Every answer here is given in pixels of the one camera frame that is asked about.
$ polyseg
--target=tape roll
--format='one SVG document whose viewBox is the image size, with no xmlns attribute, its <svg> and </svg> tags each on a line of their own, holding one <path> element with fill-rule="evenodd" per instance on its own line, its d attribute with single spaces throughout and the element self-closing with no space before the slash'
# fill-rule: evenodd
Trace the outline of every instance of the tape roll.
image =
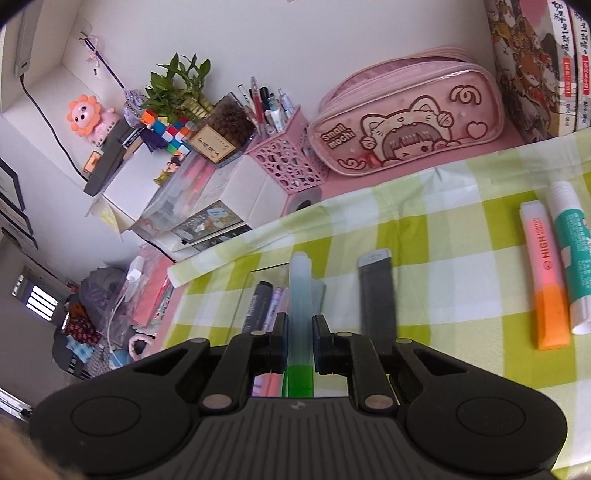
<svg viewBox="0 0 591 480">
<path fill-rule="evenodd" d="M 320 187 L 312 187 L 307 190 L 302 190 L 296 193 L 293 197 L 290 197 L 285 207 L 284 215 L 302 210 L 310 205 L 320 203 L 322 200 L 322 190 Z"/>
</svg>

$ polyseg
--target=tablecloth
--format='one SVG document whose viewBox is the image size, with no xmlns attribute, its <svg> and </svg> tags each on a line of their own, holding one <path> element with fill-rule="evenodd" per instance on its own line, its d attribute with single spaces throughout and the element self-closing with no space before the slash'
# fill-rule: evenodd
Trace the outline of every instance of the tablecloth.
<svg viewBox="0 0 591 480">
<path fill-rule="evenodd" d="M 190 282 L 165 340 L 225 343 L 251 270 L 312 259 L 327 285 L 333 331 L 359 331 L 358 258 L 392 251 L 399 335 L 536 388 L 562 408 L 569 435 L 556 467 L 591 460 L 591 335 L 537 351 L 532 279 L 519 219 L 522 202 L 568 180 L 591 215 L 591 129 L 457 161 L 335 197 L 241 235 L 170 268 Z M 317 392 L 346 389 L 316 378 Z"/>
</svg>

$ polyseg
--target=red label on book spine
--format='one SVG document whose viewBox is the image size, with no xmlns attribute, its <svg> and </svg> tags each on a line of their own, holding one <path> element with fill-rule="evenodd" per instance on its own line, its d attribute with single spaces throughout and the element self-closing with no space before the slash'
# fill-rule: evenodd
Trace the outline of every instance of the red label on book spine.
<svg viewBox="0 0 591 480">
<path fill-rule="evenodd" d="M 589 94 L 589 57 L 583 55 L 583 95 Z"/>
<path fill-rule="evenodd" d="M 564 66 L 564 96 L 571 98 L 573 96 L 573 71 L 570 66 L 570 59 L 562 59 Z"/>
</svg>

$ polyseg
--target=pink pen holder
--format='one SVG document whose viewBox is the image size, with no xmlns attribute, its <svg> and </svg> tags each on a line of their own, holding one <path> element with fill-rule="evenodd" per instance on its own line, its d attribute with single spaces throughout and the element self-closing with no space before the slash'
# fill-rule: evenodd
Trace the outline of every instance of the pink pen holder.
<svg viewBox="0 0 591 480">
<path fill-rule="evenodd" d="M 298 106 L 285 131 L 250 148 L 250 155 L 287 193 L 296 193 L 326 180 L 329 169 L 308 142 L 308 121 Z"/>
</svg>

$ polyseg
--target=lucky bamboo plant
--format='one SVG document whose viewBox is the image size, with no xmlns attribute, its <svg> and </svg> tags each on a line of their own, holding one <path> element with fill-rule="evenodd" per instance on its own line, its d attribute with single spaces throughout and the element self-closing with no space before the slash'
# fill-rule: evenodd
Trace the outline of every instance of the lucky bamboo plant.
<svg viewBox="0 0 591 480">
<path fill-rule="evenodd" d="M 144 103 L 144 108 L 167 117 L 169 123 L 176 122 L 182 116 L 199 122 L 207 118 L 213 110 L 213 105 L 202 94 L 211 62 L 205 60 L 201 65 L 197 65 L 197 55 L 193 55 L 192 59 L 185 56 L 183 58 L 189 61 L 188 67 L 176 53 L 170 63 L 158 65 L 168 70 L 166 75 L 151 72 L 151 85 L 146 87 L 148 100 Z M 176 76 L 180 77 L 182 82 L 179 82 Z"/>
</svg>

